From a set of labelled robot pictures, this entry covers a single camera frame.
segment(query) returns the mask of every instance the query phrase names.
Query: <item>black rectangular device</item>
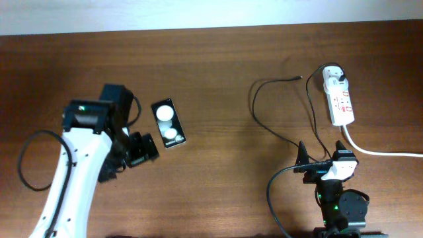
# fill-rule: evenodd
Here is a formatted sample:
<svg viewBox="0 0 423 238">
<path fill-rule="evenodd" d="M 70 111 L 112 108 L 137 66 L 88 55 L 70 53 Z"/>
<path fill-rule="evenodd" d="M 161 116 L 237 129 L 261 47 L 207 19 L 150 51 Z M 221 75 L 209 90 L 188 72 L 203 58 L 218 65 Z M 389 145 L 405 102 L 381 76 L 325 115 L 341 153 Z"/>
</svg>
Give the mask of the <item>black rectangular device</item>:
<svg viewBox="0 0 423 238">
<path fill-rule="evenodd" d="M 172 99 L 156 102 L 151 105 L 151 109 L 166 148 L 186 142 Z"/>
</svg>

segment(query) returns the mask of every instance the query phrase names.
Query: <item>table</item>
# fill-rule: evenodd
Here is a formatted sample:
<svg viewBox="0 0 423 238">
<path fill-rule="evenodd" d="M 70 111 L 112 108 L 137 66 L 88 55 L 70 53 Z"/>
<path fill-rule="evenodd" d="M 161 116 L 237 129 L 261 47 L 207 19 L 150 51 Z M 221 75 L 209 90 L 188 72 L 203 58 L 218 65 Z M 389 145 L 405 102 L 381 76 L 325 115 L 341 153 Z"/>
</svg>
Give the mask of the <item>table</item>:
<svg viewBox="0 0 423 238">
<path fill-rule="evenodd" d="M 297 149 L 252 119 L 254 82 L 308 77 L 320 64 L 338 62 L 350 81 L 355 142 L 375 151 L 423 152 L 422 42 L 421 20 L 2 36 L 0 234 L 29 236 L 48 195 L 18 179 L 23 141 L 39 129 L 60 133 L 71 99 L 97 99 L 105 83 L 117 83 L 139 98 L 143 111 L 132 130 L 151 133 L 160 158 L 97 185 L 88 237 L 279 237 L 266 185 L 295 163 Z M 319 135 L 329 151 L 338 139 L 351 148 L 330 123 L 322 83 L 319 74 L 310 88 Z M 150 109 L 169 97 L 187 137 L 173 149 L 164 148 Z M 265 86 L 256 113 L 323 159 L 304 79 Z M 48 184 L 58 154 L 52 138 L 36 139 L 23 163 L 28 180 Z M 423 161 L 356 156 L 360 164 L 345 186 L 370 195 L 364 231 L 422 236 Z M 301 179 L 287 173 L 271 191 L 294 234 L 323 226 L 315 187 Z"/>
</svg>

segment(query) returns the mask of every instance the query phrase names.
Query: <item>power strip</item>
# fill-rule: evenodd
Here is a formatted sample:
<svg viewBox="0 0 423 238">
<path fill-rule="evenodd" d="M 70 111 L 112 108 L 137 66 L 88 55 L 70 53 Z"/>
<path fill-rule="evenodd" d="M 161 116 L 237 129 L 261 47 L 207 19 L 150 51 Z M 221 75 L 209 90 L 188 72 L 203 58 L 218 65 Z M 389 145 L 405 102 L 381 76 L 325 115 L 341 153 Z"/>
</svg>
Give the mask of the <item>power strip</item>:
<svg viewBox="0 0 423 238">
<path fill-rule="evenodd" d="M 323 89 L 328 98 L 330 118 L 334 126 L 348 125 L 354 121 L 354 113 L 348 80 L 338 66 L 328 66 L 323 69 Z"/>
</svg>

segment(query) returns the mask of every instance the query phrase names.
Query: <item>white wall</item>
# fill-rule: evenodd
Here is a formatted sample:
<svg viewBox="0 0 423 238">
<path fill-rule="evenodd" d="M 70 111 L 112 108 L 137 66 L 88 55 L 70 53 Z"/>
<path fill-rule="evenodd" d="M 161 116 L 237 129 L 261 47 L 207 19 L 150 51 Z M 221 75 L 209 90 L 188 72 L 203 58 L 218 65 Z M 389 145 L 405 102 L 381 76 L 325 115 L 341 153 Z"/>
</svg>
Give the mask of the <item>white wall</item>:
<svg viewBox="0 0 423 238">
<path fill-rule="evenodd" d="M 422 18 L 423 0 L 0 0 L 0 35 Z"/>
</svg>

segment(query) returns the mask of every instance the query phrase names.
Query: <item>white cable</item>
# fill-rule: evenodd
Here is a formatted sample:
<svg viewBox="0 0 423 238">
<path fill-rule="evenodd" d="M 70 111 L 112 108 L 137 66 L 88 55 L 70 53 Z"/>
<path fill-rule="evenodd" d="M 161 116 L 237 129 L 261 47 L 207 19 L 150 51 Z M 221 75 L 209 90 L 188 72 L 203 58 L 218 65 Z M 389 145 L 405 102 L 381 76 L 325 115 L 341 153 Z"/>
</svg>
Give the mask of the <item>white cable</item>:
<svg viewBox="0 0 423 238">
<path fill-rule="evenodd" d="M 348 133 L 348 130 L 346 129 L 346 125 L 342 125 L 342 128 L 344 129 L 344 134 L 348 139 L 348 142 L 357 149 L 358 151 L 362 153 L 366 153 L 369 155 L 381 155 L 381 156 L 408 156 L 408 157 L 420 157 L 423 158 L 423 154 L 417 154 L 417 153 L 387 153 L 387 152 L 372 152 L 372 151 L 366 151 L 365 149 L 362 149 L 358 147 L 351 139 L 350 134 Z"/>
</svg>

